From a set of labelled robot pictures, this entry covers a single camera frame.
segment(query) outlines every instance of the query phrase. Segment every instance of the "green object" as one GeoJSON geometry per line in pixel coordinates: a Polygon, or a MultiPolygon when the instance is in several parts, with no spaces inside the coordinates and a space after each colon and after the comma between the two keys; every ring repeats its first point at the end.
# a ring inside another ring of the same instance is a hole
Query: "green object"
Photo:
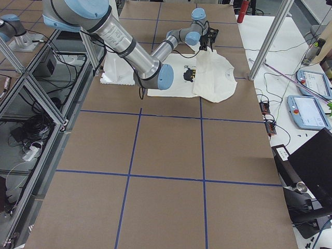
{"type": "Polygon", "coordinates": [[[331,110],[330,117],[332,117],[332,103],[331,102],[327,103],[327,106],[330,107],[331,110]]]}

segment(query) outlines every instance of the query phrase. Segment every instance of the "white table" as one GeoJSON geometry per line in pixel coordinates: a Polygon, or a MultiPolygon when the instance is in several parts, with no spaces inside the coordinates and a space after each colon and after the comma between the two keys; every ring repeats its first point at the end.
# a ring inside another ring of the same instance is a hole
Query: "white table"
{"type": "MultiPolygon", "coordinates": [[[[243,23],[239,24],[243,46],[245,49],[258,50],[261,48],[261,45],[268,33],[273,18],[274,17],[245,16],[243,23]]],[[[279,33],[270,48],[270,51],[286,50],[290,47],[298,46],[304,42],[305,39],[302,37],[300,31],[297,29],[292,18],[287,17],[282,27],[280,28],[279,33]]],[[[288,51],[269,52],[266,57],[266,62],[267,64],[273,66],[284,74],[293,74],[295,70],[300,67],[299,62],[301,61],[301,58],[307,48],[308,45],[304,43],[288,51]]],[[[255,60],[257,54],[258,51],[246,50],[246,56],[248,59],[251,58],[255,60]]],[[[308,66],[303,69],[308,69],[314,72],[323,72],[319,64],[308,66]]],[[[266,95],[270,101],[280,101],[280,98],[267,92],[266,85],[264,83],[264,73],[277,74],[271,69],[262,66],[259,70],[257,77],[254,80],[255,88],[262,90],[262,93],[266,95]]],[[[287,132],[290,134],[291,140],[289,145],[287,146],[287,149],[290,153],[293,153],[308,139],[314,136],[317,131],[298,129],[287,110],[287,96],[302,95],[298,88],[292,82],[288,85],[287,88],[288,80],[284,77],[277,77],[266,74],[266,79],[269,92],[279,96],[283,96],[283,94],[285,93],[282,104],[280,106],[279,115],[279,104],[277,102],[270,103],[270,111],[275,118],[277,118],[278,116],[277,125],[287,130],[287,132]]],[[[324,111],[328,111],[328,108],[325,108],[324,104],[322,104],[322,107],[324,111]]],[[[328,119],[330,123],[332,123],[332,118],[329,117],[328,119]]],[[[278,127],[276,128],[276,131],[277,135],[274,135],[271,138],[271,146],[287,144],[289,138],[286,132],[284,132],[278,127]]],[[[294,229],[294,233],[296,235],[296,240],[299,248],[304,248],[305,245],[310,242],[310,238],[305,240],[297,229],[294,229]]],[[[320,246],[332,247],[332,229],[327,229],[323,231],[319,242],[317,243],[315,248],[320,248],[320,246]]]]}

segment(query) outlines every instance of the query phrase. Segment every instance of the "computer monitor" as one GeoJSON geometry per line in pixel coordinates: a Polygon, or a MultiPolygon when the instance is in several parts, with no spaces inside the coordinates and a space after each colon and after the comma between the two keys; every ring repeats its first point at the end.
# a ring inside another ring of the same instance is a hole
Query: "computer monitor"
{"type": "Polygon", "coordinates": [[[322,207],[332,206],[332,134],[329,130],[323,128],[288,160],[322,207]]]}

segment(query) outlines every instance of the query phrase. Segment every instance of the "red object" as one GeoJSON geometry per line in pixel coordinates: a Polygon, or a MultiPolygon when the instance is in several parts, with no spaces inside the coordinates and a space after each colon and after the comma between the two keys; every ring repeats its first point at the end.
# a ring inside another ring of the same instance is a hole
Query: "red object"
{"type": "Polygon", "coordinates": [[[238,23],[243,22],[243,18],[245,16],[245,14],[247,13],[248,7],[249,7],[249,1],[248,0],[243,1],[241,4],[239,16],[238,16],[238,23]]]}

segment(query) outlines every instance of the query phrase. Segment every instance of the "blue joint cap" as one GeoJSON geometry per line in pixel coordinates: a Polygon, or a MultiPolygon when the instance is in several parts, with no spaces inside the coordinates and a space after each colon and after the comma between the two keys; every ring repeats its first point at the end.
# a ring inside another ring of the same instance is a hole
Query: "blue joint cap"
{"type": "Polygon", "coordinates": [[[0,32],[0,37],[2,40],[4,40],[4,42],[8,42],[10,40],[10,38],[7,35],[1,32],[0,32]]]}
{"type": "Polygon", "coordinates": [[[173,83],[174,72],[171,65],[164,64],[158,75],[158,89],[166,90],[169,89],[173,83]]]}
{"type": "Polygon", "coordinates": [[[191,31],[186,35],[185,42],[188,45],[194,46],[199,42],[200,38],[201,38],[200,33],[196,31],[191,31]]]}
{"type": "Polygon", "coordinates": [[[68,7],[87,19],[102,18],[108,10],[108,0],[64,0],[68,7]]]}
{"type": "Polygon", "coordinates": [[[205,17],[206,14],[203,8],[196,8],[191,13],[191,18],[195,21],[203,20],[205,17]]]}
{"type": "Polygon", "coordinates": [[[3,15],[1,17],[1,19],[4,20],[4,21],[19,21],[20,20],[18,18],[18,16],[14,15],[14,14],[3,15]]]}
{"type": "Polygon", "coordinates": [[[71,26],[71,25],[59,22],[57,20],[51,19],[44,15],[43,15],[43,18],[44,18],[44,24],[46,26],[52,27],[53,29],[74,32],[74,33],[77,33],[81,30],[81,28],[78,26],[71,26]]]}

